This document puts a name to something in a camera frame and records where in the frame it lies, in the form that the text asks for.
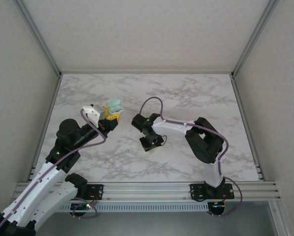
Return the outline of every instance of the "white marble surface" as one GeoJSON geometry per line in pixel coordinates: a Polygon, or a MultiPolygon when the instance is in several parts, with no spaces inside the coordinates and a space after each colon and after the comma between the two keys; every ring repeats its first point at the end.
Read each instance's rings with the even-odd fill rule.
{"type": "MultiPolygon", "coordinates": [[[[106,143],[80,151],[81,158],[71,172],[88,181],[203,181],[202,163],[186,140],[168,137],[165,146],[143,150],[139,142],[142,134],[131,126],[131,120],[150,96],[163,100],[165,117],[207,118],[230,143],[222,160],[223,174],[234,180],[258,180],[229,75],[65,74],[36,169],[53,147],[61,121],[73,118],[81,126],[84,121],[79,111],[83,105],[104,106],[108,99],[120,97],[125,108],[120,124],[109,133],[106,143]]],[[[159,110],[160,103],[151,100],[142,114],[159,110]]]]}

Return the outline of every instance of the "marble tabletop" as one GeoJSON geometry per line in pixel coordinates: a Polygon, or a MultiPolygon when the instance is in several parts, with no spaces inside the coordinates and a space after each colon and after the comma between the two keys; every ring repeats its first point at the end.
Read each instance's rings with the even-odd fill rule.
{"type": "MultiPolygon", "coordinates": [[[[61,121],[84,120],[84,105],[104,106],[119,97],[125,108],[120,124],[100,146],[80,151],[71,169],[88,181],[163,182],[204,181],[202,163],[186,140],[168,137],[163,147],[145,152],[142,134],[131,125],[141,104],[150,96],[163,100],[163,115],[179,120],[206,118],[230,143],[222,159],[222,172],[234,180],[258,180],[258,174],[243,127],[229,75],[206,74],[65,74],[51,115],[35,173],[54,146],[61,121]]],[[[160,103],[150,100],[142,115],[160,111],[160,103]]],[[[101,141],[97,137],[90,143],[101,141]]]]}

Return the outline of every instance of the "mint green object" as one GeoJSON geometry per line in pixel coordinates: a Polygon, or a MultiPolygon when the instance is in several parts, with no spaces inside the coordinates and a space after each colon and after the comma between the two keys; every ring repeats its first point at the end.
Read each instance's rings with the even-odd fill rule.
{"type": "Polygon", "coordinates": [[[106,105],[108,106],[108,111],[111,115],[116,115],[123,113],[124,108],[121,105],[121,99],[120,98],[113,98],[106,102],[106,105]]]}

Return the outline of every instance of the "gray floor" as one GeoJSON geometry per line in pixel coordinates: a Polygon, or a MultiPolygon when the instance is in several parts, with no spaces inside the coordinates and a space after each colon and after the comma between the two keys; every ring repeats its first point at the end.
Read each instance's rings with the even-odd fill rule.
{"type": "MultiPolygon", "coordinates": [[[[228,209],[237,203],[228,204],[228,209]]],[[[244,203],[225,218],[205,212],[104,213],[90,220],[57,213],[36,236],[276,236],[267,203],[244,203]]]]}

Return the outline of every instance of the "purple cable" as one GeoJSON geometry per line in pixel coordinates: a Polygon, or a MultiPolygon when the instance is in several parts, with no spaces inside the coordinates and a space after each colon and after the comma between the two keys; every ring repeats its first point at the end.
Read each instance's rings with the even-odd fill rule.
{"type": "MultiPolygon", "coordinates": [[[[59,159],[54,165],[52,165],[47,171],[45,171],[45,173],[38,178],[38,180],[42,181],[42,179],[52,170],[54,169],[59,163],[61,163],[63,160],[65,160],[67,157],[69,157],[71,154],[75,153],[76,151],[79,151],[81,149],[84,148],[90,148],[90,147],[94,147],[100,144],[105,143],[106,141],[106,137],[101,133],[101,131],[99,131],[98,128],[96,128],[91,122],[89,122],[89,120],[85,117],[85,115],[83,114],[83,109],[81,109],[80,113],[82,118],[85,120],[85,122],[92,128],[94,129],[98,134],[100,134],[103,138],[103,141],[96,143],[96,144],[90,144],[90,145],[85,145],[79,148],[76,148],[75,150],[72,150],[71,152],[67,153],[65,156],[63,156],[61,159],[59,159]]],[[[19,200],[18,204],[14,207],[14,209],[12,209],[13,212],[16,212],[16,210],[19,208],[19,206],[21,205],[21,203],[27,198],[27,196],[33,191],[33,189],[39,184],[39,181],[36,181],[31,188],[29,188],[29,190],[24,194],[24,196],[19,200]]],[[[12,213],[8,214],[0,223],[0,228],[3,226],[3,224],[11,217],[12,213]]]]}
{"type": "MultiPolygon", "coordinates": [[[[85,202],[85,204],[89,204],[86,200],[84,200],[84,199],[82,199],[82,198],[74,198],[73,200],[80,200],[80,201],[85,202]]],[[[95,215],[93,215],[93,216],[76,216],[76,215],[74,215],[75,211],[76,211],[80,206],[83,206],[83,205],[82,205],[82,204],[77,205],[77,206],[73,209],[73,211],[72,211],[72,216],[73,216],[73,218],[78,217],[78,219],[93,219],[93,218],[95,218],[95,217],[98,216],[98,210],[96,209],[96,207],[95,207],[93,204],[91,204],[91,206],[92,206],[92,208],[94,209],[94,211],[96,212],[95,215]]]]}
{"type": "MultiPolygon", "coordinates": [[[[175,120],[169,120],[169,119],[165,119],[165,118],[163,117],[163,102],[162,102],[162,100],[161,100],[159,97],[149,97],[146,101],[144,101],[144,103],[142,104],[142,106],[141,106],[141,108],[140,108],[139,114],[141,114],[142,109],[143,109],[143,107],[145,106],[145,104],[146,104],[150,99],[153,99],[153,98],[159,100],[160,103],[161,103],[161,109],[160,109],[160,117],[161,117],[161,119],[166,120],[166,122],[168,122],[168,123],[184,125],[184,122],[179,122],[179,121],[175,121],[175,120]]],[[[220,154],[220,156],[219,156],[218,159],[217,159],[217,161],[218,161],[218,172],[219,172],[219,175],[220,175],[221,177],[224,177],[224,176],[222,175],[222,172],[221,172],[221,158],[225,155],[225,153],[226,153],[226,152],[228,151],[228,149],[229,149],[229,142],[228,142],[228,140],[225,138],[225,136],[223,136],[222,134],[220,134],[220,133],[218,133],[218,132],[216,132],[216,131],[214,131],[214,130],[212,130],[212,129],[208,129],[208,128],[206,128],[206,127],[203,127],[203,126],[200,126],[200,125],[197,125],[197,124],[192,124],[192,123],[186,123],[186,125],[187,125],[187,126],[197,127],[197,128],[199,128],[199,129],[203,129],[203,130],[205,130],[205,131],[208,131],[208,132],[210,132],[210,133],[212,133],[212,134],[215,134],[215,135],[219,136],[220,138],[222,138],[222,139],[225,141],[225,143],[226,143],[226,148],[225,148],[225,150],[220,154]]],[[[242,202],[243,202],[243,194],[242,194],[242,191],[241,191],[239,185],[238,185],[236,182],[234,182],[234,181],[233,181],[231,178],[229,178],[229,177],[224,177],[224,178],[227,179],[227,180],[230,180],[230,181],[231,181],[231,182],[237,187],[237,189],[238,189],[238,191],[239,191],[239,193],[240,193],[240,203],[239,203],[239,205],[238,205],[234,210],[232,210],[232,211],[230,211],[230,212],[228,212],[228,213],[225,213],[225,214],[223,214],[223,215],[217,215],[217,216],[219,216],[219,217],[228,216],[228,215],[230,215],[230,214],[236,212],[236,211],[241,207],[241,204],[242,204],[242,202]]]]}

